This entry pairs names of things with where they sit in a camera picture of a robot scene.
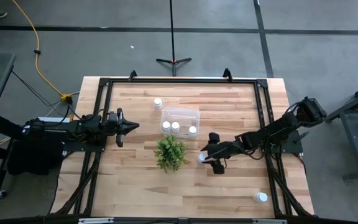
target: wooden table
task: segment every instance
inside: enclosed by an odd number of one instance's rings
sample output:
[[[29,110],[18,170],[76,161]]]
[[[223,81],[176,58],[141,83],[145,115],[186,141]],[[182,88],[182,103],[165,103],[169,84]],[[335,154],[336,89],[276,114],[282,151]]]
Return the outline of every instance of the wooden table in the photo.
[[[84,77],[76,107],[78,114],[93,112],[98,83],[99,77]],[[277,119],[288,107],[284,81],[270,78],[268,86]],[[156,97],[162,99],[164,107],[197,109],[201,115],[199,135],[195,140],[184,140],[190,163],[170,175],[156,166],[153,153],[156,141],[163,138],[159,127],[162,111],[154,109]],[[197,159],[212,131],[220,134],[221,141],[233,141],[237,134],[260,128],[252,85],[116,83],[110,105],[111,111],[122,108],[125,118],[140,123],[140,127],[124,138],[122,148],[116,146],[115,137],[109,138],[99,167],[93,217],[273,217],[271,201],[257,203],[253,199],[257,192],[270,196],[264,159],[232,157],[224,175],[214,175],[209,165],[199,164]],[[83,152],[75,152],[64,160],[52,212],[77,187],[83,157]],[[285,154],[283,164],[288,187],[313,213],[302,163],[294,155]],[[284,211],[281,191],[278,195]]]

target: gray floor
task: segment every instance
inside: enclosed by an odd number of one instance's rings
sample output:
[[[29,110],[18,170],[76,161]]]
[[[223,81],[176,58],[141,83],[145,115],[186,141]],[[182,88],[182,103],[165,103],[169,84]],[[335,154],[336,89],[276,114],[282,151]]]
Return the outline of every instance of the gray floor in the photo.
[[[168,27],[164,0],[19,0],[38,25]],[[174,0],[177,27],[257,28],[252,0]],[[267,29],[358,30],[358,0],[260,0]],[[0,24],[26,25],[7,0]],[[39,32],[40,69],[63,92],[78,91],[85,75],[169,76],[155,58],[170,58],[169,33]],[[266,77],[258,34],[178,33],[177,58],[193,60],[180,76],[221,76],[229,67],[235,77]],[[268,35],[275,77],[285,79],[293,103],[315,97],[331,112],[358,90],[358,36]],[[0,52],[17,55],[15,71],[44,97],[58,95],[35,72],[35,37],[29,31],[0,31]],[[23,123],[50,111],[11,77],[0,100],[0,114]],[[357,171],[342,124],[322,124],[304,138],[305,163],[315,213],[325,218],[358,221],[358,181],[342,175]],[[49,176],[8,176],[9,196],[0,201],[0,218],[45,215],[53,200],[58,169]]]

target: tripod base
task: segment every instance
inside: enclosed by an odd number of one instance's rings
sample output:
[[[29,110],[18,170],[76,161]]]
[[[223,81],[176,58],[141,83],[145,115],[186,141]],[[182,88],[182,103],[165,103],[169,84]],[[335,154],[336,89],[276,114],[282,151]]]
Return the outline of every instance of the tripod base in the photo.
[[[180,62],[189,62],[189,61],[191,61],[191,58],[184,58],[184,59],[172,60],[172,61],[157,58],[156,61],[164,62],[164,63],[168,63],[168,64],[172,65],[172,76],[175,77],[177,75],[177,65]]]

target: cart wheel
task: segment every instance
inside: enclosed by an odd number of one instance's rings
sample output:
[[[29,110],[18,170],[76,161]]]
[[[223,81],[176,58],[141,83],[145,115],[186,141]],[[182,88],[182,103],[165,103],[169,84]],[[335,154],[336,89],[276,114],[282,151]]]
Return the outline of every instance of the cart wheel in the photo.
[[[6,190],[1,190],[1,191],[0,191],[0,200],[3,199],[3,198],[6,197],[6,196],[7,196]]]

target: potted plant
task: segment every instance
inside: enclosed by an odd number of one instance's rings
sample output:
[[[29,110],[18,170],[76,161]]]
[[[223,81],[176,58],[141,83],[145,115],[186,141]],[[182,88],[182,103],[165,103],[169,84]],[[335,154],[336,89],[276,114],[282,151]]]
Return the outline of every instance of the potted plant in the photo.
[[[164,169],[165,173],[168,173],[168,169],[175,172],[183,163],[189,163],[185,159],[184,143],[177,141],[173,135],[169,135],[157,142],[157,147],[158,149],[154,151],[154,156],[157,158],[157,165],[160,169]]]

